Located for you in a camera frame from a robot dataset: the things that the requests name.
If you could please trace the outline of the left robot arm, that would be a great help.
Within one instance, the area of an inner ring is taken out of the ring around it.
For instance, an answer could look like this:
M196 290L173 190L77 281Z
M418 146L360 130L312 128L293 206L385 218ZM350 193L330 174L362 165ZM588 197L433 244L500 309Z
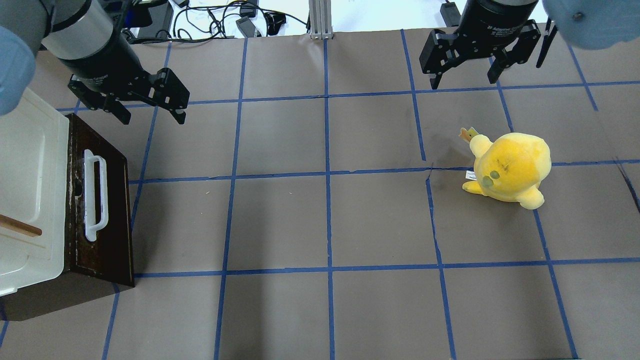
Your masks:
M71 72L67 87L87 109L128 125L124 103L137 101L186 121L189 90L168 67L146 71L98 0L3 0L0 30L3 116L18 107L44 47Z

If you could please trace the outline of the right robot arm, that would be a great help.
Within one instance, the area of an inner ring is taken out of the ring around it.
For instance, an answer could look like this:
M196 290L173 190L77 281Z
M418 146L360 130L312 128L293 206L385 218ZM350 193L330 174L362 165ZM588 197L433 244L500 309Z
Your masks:
M529 61L542 42L535 66L541 68L554 39L585 50L603 50L639 36L637 0L544 0L544 30L531 18L536 0L469 0L452 33L434 29L419 55L430 87L439 88L446 71L469 60L492 59L487 71L496 84L503 71Z

